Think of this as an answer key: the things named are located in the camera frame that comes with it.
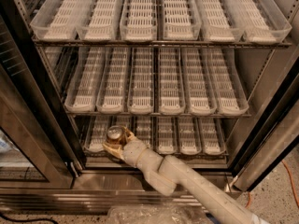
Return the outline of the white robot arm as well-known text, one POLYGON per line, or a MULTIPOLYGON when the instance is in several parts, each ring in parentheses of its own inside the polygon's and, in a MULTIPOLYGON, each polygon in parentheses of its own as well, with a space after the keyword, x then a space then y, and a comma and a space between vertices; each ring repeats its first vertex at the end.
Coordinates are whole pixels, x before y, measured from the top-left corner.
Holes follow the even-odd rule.
POLYGON ((139 169, 145 180, 164 196, 177 185, 185 188, 221 224, 270 224, 195 172, 175 156, 159 155, 123 126, 107 129, 103 144, 106 152, 139 169))

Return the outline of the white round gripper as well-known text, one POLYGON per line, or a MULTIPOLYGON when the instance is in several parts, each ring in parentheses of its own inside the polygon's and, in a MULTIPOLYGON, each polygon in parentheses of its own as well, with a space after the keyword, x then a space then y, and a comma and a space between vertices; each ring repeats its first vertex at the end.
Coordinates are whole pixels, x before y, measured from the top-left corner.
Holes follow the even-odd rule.
POLYGON ((135 135, 127 127, 124 127, 124 134, 127 144, 123 148, 121 145, 113 145, 110 143, 104 143, 103 148, 112 156, 120 160, 123 159, 128 165, 138 168, 141 156, 148 148, 141 140, 133 140, 135 135))

